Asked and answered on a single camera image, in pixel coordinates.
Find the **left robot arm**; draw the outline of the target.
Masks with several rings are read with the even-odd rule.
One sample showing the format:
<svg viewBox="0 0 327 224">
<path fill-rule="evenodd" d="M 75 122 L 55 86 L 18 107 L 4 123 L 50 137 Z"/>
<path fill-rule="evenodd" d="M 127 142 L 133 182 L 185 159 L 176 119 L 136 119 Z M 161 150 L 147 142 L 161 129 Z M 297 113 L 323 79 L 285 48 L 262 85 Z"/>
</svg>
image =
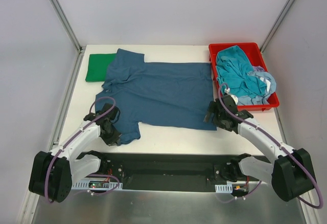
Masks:
<svg viewBox="0 0 327 224">
<path fill-rule="evenodd" d="M 116 144 L 121 134 L 114 125 L 119 117 L 119 108 L 105 103 L 101 110 L 87 114 L 64 142 L 48 152 L 38 152 L 33 161 L 29 191 L 45 197 L 50 203 L 60 203 L 83 178 L 91 174 L 106 177 L 110 170 L 103 153 L 94 150 L 84 156 L 81 153 L 96 139 L 102 139 L 108 146 Z"/>
</svg>

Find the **green t-shirt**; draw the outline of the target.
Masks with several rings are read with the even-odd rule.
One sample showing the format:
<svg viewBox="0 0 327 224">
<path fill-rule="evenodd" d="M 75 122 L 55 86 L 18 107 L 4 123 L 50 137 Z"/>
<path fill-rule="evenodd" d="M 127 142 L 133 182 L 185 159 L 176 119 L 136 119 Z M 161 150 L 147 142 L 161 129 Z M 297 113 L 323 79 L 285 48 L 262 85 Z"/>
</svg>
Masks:
<svg viewBox="0 0 327 224">
<path fill-rule="evenodd" d="M 116 54 L 90 54 L 85 81 L 104 81 L 107 68 L 114 61 L 115 56 Z"/>
</svg>

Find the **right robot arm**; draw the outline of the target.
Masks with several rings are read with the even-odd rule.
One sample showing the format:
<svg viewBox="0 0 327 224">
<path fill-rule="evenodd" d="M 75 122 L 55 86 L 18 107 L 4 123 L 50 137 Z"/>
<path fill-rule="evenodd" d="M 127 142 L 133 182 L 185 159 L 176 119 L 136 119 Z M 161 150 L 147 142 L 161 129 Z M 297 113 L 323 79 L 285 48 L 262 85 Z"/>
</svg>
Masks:
<svg viewBox="0 0 327 224">
<path fill-rule="evenodd" d="M 236 182 L 246 176 L 254 177 L 270 184 L 283 201 L 317 189 L 310 154 L 303 148 L 294 149 L 279 142 L 250 112 L 239 111 L 230 95 L 211 101 L 204 120 L 247 139 L 267 159 L 264 162 L 248 153 L 241 154 L 221 168 L 220 176 L 224 180 Z"/>
</svg>

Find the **dark blue t-shirt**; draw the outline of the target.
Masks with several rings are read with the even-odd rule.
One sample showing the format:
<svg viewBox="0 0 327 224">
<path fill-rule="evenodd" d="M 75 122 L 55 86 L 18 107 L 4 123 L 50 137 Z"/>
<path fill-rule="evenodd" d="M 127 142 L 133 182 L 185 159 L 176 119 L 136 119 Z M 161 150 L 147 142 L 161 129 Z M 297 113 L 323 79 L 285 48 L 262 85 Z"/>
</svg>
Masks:
<svg viewBox="0 0 327 224">
<path fill-rule="evenodd" d="M 121 144 L 141 137 L 140 122 L 216 130 L 214 124 L 204 122 L 214 99 L 209 63 L 146 63 L 144 54 L 118 49 L 102 88 L 95 109 L 110 103 L 110 97 L 115 100 L 121 114 L 114 126 L 121 133 Z"/>
</svg>

